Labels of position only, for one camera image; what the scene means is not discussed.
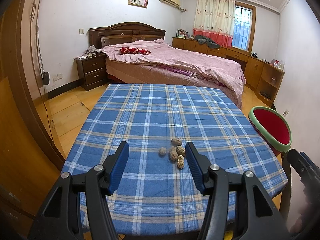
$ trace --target wooden headboard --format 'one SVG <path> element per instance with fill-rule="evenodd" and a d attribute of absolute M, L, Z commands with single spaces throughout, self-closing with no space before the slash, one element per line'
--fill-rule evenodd
<path fill-rule="evenodd" d="M 89 29 L 89 44 L 101 49 L 105 45 L 114 45 L 136 40 L 153 41 L 164 39 L 165 30 L 138 22 L 118 23 L 108 27 Z"/>

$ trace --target plaid tablecloth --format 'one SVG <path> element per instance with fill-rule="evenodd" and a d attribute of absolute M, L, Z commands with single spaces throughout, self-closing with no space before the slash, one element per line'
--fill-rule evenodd
<path fill-rule="evenodd" d="M 270 196 L 287 183 L 267 143 L 221 90 L 152 84 L 109 85 L 85 121 L 63 171 L 79 174 L 115 152 L 121 141 L 130 154 L 119 188 L 107 197 L 119 234 L 161 235 L 199 230 L 208 197 L 197 191 L 188 163 L 179 170 L 168 155 L 173 137 L 192 141 L 229 172 L 253 171 Z M 81 217 L 89 227 L 85 194 Z M 230 193 L 228 220 L 235 215 Z"/>

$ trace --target metal screw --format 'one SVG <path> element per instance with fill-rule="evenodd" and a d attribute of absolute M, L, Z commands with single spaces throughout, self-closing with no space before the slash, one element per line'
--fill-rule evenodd
<path fill-rule="evenodd" d="M 217 164 L 211 164 L 210 169 L 213 171 L 218 171 L 220 169 L 220 167 Z"/>
<path fill-rule="evenodd" d="M 96 165 L 95 167 L 94 167 L 94 170 L 95 171 L 102 171 L 103 170 L 103 166 L 102 165 Z"/>
<path fill-rule="evenodd" d="M 246 172 L 245 172 L 245 175 L 246 175 L 248 178 L 252 178 L 252 177 L 253 177 L 253 172 L 252 172 L 252 171 L 246 171 Z"/>
<path fill-rule="evenodd" d="M 63 179 L 66 179 L 67 177 L 69 177 L 69 173 L 68 172 L 63 172 L 62 174 L 61 174 L 61 178 L 63 178 Z"/>

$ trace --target dark wood nightstand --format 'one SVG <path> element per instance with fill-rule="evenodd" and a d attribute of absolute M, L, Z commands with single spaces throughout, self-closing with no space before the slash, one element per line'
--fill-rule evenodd
<path fill-rule="evenodd" d="M 81 86 L 91 90 L 107 83 L 106 55 L 101 54 L 83 59 L 75 58 Z"/>

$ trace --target curtain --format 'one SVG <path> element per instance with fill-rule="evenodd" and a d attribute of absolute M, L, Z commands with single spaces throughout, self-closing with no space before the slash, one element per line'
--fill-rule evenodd
<path fill-rule="evenodd" d="M 235 0 L 198 0 L 194 36 L 211 38 L 220 46 L 231 47 L 235 25 Z"/>

